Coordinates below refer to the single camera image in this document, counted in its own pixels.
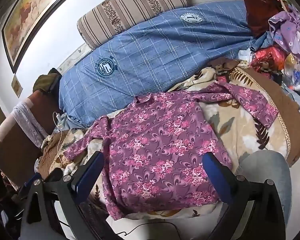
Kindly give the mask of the purple floral shirt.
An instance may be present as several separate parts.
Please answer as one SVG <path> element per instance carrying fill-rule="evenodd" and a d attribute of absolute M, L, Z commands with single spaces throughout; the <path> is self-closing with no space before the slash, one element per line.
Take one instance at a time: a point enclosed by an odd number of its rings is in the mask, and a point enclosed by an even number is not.
<path fill-rule="evenodd" d="M 137 97 L 114 118 L 100 117 L 64 156 L 74 160 L 92 140 L 102 140 L 103 194 L 114 220 L 215 204 L 218 196 L 202 157 L 211 152 L 226 167 L 232 162 L 200 104 L 231 99 L 265 128 L 278 115 L 260 92 L 227 82 L 215 81 L 199 91 L 151 93 Z"/>

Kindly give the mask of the grey trouser leg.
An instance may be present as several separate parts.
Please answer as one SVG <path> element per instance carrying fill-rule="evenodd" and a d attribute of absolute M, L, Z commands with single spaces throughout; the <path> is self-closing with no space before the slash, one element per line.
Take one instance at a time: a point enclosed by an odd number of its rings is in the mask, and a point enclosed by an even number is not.
<path fill-rule="evenodd" d="M 292 207 L 292 180 L 288 163 L 281 153 L 272 150 L 245 153 L 239 158 L 236 174 L 257 183 L 272 180 L 279 194 L 285 223 L 288 223 Z"/>

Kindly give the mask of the brown headboard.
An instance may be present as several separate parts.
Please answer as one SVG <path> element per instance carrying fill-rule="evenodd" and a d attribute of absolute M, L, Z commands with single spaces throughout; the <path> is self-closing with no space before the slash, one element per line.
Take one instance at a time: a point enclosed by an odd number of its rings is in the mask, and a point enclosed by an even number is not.
<path fill-rule="evenodd" d="M 50 93 L 37 90 L 24 102 L 47 134 L 51 134 L 56 126 L 53 112 L 62 113 L 58 100 Z M 34 175 L 34 163 L 40 155 L 40 148 L 35 146 L 9 114 L 0 125 L 1 172 L 14 185 L 21 187 Z"/>

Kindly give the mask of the beige leaf pattern blanket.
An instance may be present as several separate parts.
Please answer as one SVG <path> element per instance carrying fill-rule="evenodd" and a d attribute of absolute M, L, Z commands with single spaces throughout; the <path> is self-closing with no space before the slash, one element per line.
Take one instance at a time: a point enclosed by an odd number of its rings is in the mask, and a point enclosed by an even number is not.
<path fill-rule="evenodd" d="M 280 152 L 289 165 L 293 165 L 300 158 L 300 104 L 297 103 L 297 97 L 288 88 L 280 88 L 251 69 L 235 68 L 230 74 L 230 81 L 256 89 L 266 98 L 274 99 L 274 105 L 280 111 L 271 129 L 266 130 L 234 101 L 203 104 L 203 113 L 230 153 L 234 168 L 243 157 L 258 151 L 261 146 Z M 85 133 L 85 129 L 73 128 L 47 136 L 42 144 L 43 156 L 38 159 L 34 169 L 43 178 L 57 167 L 74 173 L 95 151 L 102 149 L 102 141 L 94 139 L 83 154 L 74 161 L 67 161 L 64 151 Z"/>

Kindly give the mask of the white lace cloth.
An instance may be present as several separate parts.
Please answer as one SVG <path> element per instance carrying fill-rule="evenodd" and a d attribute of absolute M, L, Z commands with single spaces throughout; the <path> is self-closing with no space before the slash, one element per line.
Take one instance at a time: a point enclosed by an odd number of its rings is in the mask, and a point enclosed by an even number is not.
<path fill-rule="evenodd" d="M 16 123 L 19 125 L 25 135 L 32 141 L 32 143 L 36 147 L 40 148 L 48 134 L 34 117 L 27 103 L 18 103 L 13 108 L 11 115 L 14 117 Z"/>

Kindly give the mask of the blue plaid quilt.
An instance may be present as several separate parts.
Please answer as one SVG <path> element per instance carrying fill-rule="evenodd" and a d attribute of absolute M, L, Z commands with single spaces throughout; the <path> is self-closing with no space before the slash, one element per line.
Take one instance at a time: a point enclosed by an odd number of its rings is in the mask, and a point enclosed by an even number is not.
<path fill-rule="evenodd" d="M 243 1 L 170 10 L 114 36 L 63 74 L 59 108 L 89 127 L 136 96 L 165 92 L 254 42 Z"/>

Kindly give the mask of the olive green cloth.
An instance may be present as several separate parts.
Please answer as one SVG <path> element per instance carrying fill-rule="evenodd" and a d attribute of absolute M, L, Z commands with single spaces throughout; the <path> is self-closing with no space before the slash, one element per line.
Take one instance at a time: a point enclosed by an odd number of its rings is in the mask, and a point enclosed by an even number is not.
<path fill-rule="evenodd" d="M 33 92 L 37 90 L 41 90 L 46 93 L 53 91 L 59 84 L 61 77 L 61 73 L 57 69 L 52 68 L 48 74 L 40 75 L 38 77 L 33 85 Z"/>

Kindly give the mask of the red shiny bag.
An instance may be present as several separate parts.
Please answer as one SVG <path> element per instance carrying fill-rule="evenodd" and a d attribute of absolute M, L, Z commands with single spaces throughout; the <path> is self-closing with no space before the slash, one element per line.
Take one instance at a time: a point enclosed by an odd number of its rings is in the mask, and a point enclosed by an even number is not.
<path fill-rule="evenodd" d="M 262 62 L 267 62 L 271 70 L 283 70 L 286 57 L 287 53 L 283 49 L 270 46 L 255 52 L 250 65 L 256 67 L 260 66 Z"/>

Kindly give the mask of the lilac floral garment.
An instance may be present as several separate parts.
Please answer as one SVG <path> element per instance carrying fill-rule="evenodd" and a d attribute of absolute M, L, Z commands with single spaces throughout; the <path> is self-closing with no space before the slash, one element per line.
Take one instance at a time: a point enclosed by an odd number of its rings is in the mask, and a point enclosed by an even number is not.
<path fill-rule="evenodd" d="M 285 52 L 292 53 L 300 61 L 300 12 L 292 4 L 269 20 L 272 39 Z"/>

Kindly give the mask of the dark red cloth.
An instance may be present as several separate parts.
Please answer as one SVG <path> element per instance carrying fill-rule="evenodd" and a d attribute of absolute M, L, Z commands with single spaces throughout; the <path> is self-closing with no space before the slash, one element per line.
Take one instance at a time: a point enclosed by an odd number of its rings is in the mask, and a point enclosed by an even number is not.
<path fill-rule="evenodd" d="M 254 37 L 269 30 L 268 20 L 283 11 L 278 0 L 243 0 L 247 11 L 247 24 Z"/>

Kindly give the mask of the striped beige pillow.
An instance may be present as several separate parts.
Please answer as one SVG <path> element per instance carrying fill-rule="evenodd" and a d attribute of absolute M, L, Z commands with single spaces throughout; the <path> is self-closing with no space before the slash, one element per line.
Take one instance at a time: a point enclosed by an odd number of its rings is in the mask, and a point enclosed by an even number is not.
<path fill-rule="evenodd" d="M 141 22 L 188 6 L 188 0 L 104 0 L 78 20 L 77 29 L 94 50 Z"/>

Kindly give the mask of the small wall plaque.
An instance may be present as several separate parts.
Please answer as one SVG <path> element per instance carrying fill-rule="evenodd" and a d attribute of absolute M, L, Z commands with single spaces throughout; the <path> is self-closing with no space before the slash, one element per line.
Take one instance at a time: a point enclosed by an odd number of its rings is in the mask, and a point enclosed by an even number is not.
<path fill-rule="evenodd" d="M 16 75 L 13 76 L 13 79 L 11 82 L 11 87 L 12 87 L 14 93 L 16 94 L 16 96 L 19 98 L 23 91 L 23 88 L 22 88 L 20 82 L 18 81 Z"/>

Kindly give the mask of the framed wall painting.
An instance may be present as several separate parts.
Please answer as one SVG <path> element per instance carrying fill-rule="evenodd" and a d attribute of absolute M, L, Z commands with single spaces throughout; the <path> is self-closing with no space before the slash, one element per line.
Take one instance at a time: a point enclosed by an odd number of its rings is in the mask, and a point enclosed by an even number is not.
<path fill-rule="evenodd" d="M 66 0 L 16 0 L 2 28 L 8 62 L 15 74 L 38 30 Z"/>

